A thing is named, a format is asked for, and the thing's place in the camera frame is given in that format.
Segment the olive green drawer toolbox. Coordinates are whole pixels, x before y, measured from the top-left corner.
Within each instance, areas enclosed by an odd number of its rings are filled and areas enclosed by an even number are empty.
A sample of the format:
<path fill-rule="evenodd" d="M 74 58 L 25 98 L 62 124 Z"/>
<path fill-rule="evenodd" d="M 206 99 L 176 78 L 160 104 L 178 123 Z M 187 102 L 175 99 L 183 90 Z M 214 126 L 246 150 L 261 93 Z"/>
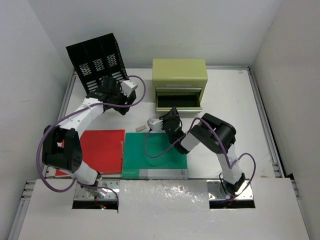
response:
<path fill-rule="evenodd" d="M 208 82 L 206 61 L 199 58 L 154 58 L 152 92 L 158 113 L 177 108 L 180 113 L 200 113 Z"/>

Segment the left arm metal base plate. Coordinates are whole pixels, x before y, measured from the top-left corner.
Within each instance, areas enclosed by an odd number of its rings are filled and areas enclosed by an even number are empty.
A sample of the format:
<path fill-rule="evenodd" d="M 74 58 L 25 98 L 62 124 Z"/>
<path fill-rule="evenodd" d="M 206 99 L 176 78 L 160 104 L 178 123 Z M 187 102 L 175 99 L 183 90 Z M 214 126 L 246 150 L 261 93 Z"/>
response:
<path fill-rule="evenodd" d="M 74 191 L 74 201 L 87 201 L 94 202 L 106 202 L 115 201 L 117 202 L 117 195 L 120 193 L 120 180 L 111 178 L 102 178 L 98 184 L 99 189 L 85 188 L 80 184 L 76 184 Z"/>

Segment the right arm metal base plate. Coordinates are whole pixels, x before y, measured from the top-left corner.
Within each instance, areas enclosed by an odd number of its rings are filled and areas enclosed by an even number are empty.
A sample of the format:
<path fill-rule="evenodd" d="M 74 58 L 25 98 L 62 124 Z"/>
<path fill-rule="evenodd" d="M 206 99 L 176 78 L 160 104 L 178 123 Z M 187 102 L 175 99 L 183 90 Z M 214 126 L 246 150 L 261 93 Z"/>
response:
<path fill-rule="evenodd" d="M 236 201 L 253 201 L 254 194 L 251 184 L 248 184 L 249 180 L 246 179 L 241 185 L 238 191 L 235 192 Z M 208 199 L 209 201 L 218 202 L 228 200 L 231 197 L 231 194 L 222 187 L 221 181 L 219 179 L 209 179 L 206 181 Z"/>

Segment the green binder folder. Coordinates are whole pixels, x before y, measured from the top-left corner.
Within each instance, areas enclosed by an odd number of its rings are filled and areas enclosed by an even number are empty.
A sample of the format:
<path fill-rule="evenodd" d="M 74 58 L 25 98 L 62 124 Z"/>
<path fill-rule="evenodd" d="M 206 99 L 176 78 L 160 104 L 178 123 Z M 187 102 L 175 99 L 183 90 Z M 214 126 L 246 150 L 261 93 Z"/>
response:
<path fill-rule="evenodd" d="M 125 180 L 187 180 L 187 156 L 180 154 L 165 133 L 127 132 L 121 178 Z"/>

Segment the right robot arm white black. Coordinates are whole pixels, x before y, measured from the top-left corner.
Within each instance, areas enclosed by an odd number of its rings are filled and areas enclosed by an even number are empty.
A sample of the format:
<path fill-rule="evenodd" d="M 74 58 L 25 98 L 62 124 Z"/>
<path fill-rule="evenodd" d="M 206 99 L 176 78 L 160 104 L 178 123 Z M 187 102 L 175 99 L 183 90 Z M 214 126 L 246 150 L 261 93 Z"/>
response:
<path fill-rule="evenodd" d="M 216 154 L 222 170 L 222 188 L 229 196 L 235 196 L 245 182 L 245 174 L 237 163 L 235 153 L 236 129 L 224 120 L 209 113 L 197 118 L 188 132 L 183 132 L 178 110 L 173 107 L 159 117 L 161 129 L 167 134 L 169 143 L 182 155 L 186 155 L 198 144 Z"/>

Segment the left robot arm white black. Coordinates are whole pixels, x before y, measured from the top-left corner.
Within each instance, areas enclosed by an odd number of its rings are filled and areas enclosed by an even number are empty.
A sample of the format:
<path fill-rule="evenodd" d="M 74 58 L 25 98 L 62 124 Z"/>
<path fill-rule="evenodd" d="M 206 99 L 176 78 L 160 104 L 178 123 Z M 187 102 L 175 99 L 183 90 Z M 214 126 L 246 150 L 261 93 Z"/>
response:
<path fill-rule="evenodd" d="M 138 84 L 130 79 L 102 77 L 102 83 L 90 91 L 76 111 L 45 128 L 36 162 L 69 174 L 74 181 L 95 189 L 99 172 L 83 159 L 80 138 L 87 127 L 108 109 L 125 115 L 136 100 Z"/>

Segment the beige eraser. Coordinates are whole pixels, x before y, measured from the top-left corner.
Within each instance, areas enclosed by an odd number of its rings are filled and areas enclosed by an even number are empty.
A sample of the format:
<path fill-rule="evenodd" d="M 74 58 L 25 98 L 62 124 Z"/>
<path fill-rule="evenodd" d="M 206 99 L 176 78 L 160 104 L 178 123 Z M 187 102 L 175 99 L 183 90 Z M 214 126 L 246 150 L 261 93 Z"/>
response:
<path fill-rule="evenodd" d="M 141 132 L 141 131 L 144 131 L 146 129 L 147 129 L 147 127 L 145 125 L 142 125 L 142 126 L 137 127 L 135 130 L 136 130 L 136 132 Z"/>

